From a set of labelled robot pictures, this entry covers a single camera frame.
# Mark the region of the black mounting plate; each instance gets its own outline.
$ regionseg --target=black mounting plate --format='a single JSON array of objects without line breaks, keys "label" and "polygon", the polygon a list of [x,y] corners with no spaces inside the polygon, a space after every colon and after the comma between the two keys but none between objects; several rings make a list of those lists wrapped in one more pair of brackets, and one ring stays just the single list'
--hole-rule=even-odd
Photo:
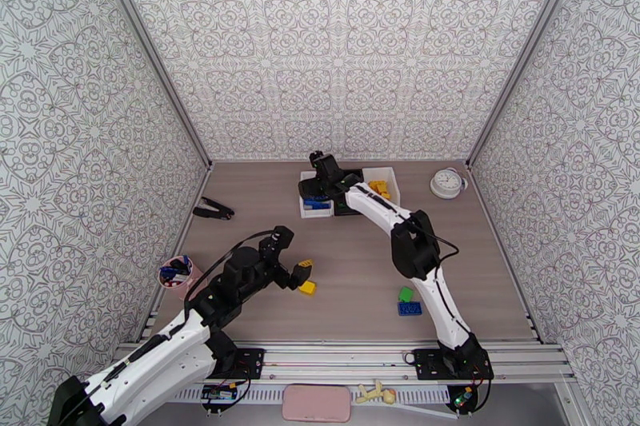
[{"label": "black mounting plate", "polygon": [[239,348],[234,358],[234,371],[221,370],[222,362],[218,361],[214,371],[208,379],[246,379],[247,366],[249,368],[249,377],[251,380],[259,379],[262,375],[262,363],[265,358],[264,348]]},{"label": "black mounting plate", "polygon": [[485,360],[476,364],[473,369],[461,371],[457,376],[449,372],[439,348],[416,348],[412,353],[418,380],[493,380],[494,371],[489,362],[489,354],[484,350],[482,352]]}]

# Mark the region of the yellow block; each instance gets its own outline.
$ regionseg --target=yellow block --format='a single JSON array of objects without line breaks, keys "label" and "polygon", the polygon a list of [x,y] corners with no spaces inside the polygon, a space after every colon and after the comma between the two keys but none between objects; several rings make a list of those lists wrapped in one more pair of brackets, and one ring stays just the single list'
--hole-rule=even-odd
[{"label": "yellow block", "polygon": [[298,290],[300,291],[300,293],[305,293],[309,296],[313,296],[315,294],[315,286],[316,285],[313,281],[305,281],[298,286]]}]

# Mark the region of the black tongs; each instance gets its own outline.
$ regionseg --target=black tongs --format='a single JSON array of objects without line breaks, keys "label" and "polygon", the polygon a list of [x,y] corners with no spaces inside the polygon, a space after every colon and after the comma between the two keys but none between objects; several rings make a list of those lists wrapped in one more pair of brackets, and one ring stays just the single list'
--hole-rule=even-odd
[{"label": "black tongs", "polygon": [[207,197],[200,197],[200,202],[195,206],[193,214],[196,217],[231,220],[235,212],[229,207],[225,207],[222,203]]}]

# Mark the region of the blue lego brick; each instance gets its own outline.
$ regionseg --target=blue lego brick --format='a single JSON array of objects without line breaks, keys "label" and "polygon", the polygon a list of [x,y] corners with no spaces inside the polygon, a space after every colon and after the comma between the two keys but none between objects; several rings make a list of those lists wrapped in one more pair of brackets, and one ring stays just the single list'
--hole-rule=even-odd
[{"label": "blue lego brick", "polygon": [[418,301],[410,301],[409,303],[398,303],[398,315],[401,317],[410,317],[412,315],[422,315],[422,306]]}]

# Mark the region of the patterned wallpaper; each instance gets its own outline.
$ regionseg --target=patterned wallpaper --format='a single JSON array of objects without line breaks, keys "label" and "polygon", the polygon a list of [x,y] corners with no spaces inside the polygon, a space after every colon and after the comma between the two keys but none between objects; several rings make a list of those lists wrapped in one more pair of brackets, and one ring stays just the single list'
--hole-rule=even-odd
[{"label": "patterned wallpaper", "polygon": [[542,0],[136,0],[215,160],[466,158]]},{"label": "patterned wallpaper", "polygon": [[640,424],[640,0],[565,0],[474,172],[597,424]]},{"label": "patterned wallpaper", "polygon": [[0,424],[135,338],[203,170],[114,0],[0,0]]}]

